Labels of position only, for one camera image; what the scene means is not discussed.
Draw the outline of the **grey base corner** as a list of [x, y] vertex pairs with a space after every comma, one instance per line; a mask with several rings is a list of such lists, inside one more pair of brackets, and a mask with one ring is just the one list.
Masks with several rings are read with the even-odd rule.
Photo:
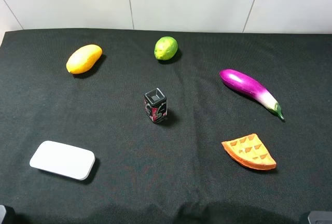
[[332, 224], [332, 212], [311, 211], [308, 214], [309, 224]]
[[0, 224], [5, 224], [7, 218], [7, 210], [6, 207], [3, 205], [0, 205]]

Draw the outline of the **grey base right corner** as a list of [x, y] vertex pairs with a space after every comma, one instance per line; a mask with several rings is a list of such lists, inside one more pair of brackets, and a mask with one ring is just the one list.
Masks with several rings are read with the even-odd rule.
[[308, 214], [309, 224], [332, 224], [332, 212], [311, 211]]

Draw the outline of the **purple eggplant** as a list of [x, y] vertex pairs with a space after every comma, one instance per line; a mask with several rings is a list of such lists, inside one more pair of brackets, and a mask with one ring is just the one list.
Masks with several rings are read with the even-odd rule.
[[219, 75], [226, 86], [251, 97], [281, 120], [285, 120], [280, 104], [260, 82], [233, 69], [224, 69]]

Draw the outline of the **green lime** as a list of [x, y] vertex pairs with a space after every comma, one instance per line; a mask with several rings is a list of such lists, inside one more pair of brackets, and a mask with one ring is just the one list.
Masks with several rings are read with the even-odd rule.
[[156, 42], [154, 55], [157, 60], [166, 61], [173, 58], [177, 50], [178, 43], [176, 39], [171, 36], [164, 36]]

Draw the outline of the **orange waffle slice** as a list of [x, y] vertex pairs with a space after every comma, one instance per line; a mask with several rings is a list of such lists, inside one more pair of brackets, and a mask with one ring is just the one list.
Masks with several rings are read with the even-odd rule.
[[221, 142], [232, 159], [249, 169], [268, 171], [276, 168], [276, 161], [256, 133]]

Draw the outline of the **black patterned tin box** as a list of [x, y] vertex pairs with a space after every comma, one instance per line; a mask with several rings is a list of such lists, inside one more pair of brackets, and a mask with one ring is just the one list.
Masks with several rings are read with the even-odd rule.
[[145, 112], [153, 123], [161, 122], [166, 118], [167, 97], [159, 88], [155, 88], [144, 95]]

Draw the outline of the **black table cloth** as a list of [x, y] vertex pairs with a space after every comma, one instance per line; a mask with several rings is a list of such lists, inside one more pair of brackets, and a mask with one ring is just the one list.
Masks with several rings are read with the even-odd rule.
[[[1, 203], [16, 223], [297, 223], [331, 210], [331, 36], [54, 29], [1, 44]], [[102, 55], [66, 69], [85, 45]], [[285, 120], [226, 86], [224, 69], [260, 82]], [[145, 93], [168, 113], [153, 123]], [[249, 169], [221, 142], [256, 133], [276, 168]], [[39, 170], [44, 141], [89, 150], [85, 180]]]

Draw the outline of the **white rectangular tray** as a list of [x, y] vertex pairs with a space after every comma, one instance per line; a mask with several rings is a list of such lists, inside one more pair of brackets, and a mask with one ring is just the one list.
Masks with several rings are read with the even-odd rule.
[[85, 180], [94, 163], [93, 152], [53, 141], [42, 142], [30, 159], [33, 168], [76, 180]]

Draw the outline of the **yellow mango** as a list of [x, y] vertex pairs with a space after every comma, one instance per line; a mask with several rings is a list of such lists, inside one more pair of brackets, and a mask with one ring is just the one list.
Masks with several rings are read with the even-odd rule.
[[68, 59], [66, 69], [71, 74], [82, 74], [90, 70], [102, 55], [98, 45], [85, 45], [76, 50]]

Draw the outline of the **grey base left corner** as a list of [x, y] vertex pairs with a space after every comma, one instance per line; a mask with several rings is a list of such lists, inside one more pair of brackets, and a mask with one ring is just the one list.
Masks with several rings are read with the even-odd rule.
[[7, 218], [7, 210], [6, 207], [3, 205], [0, 205], [0, 224], [5, 224]]

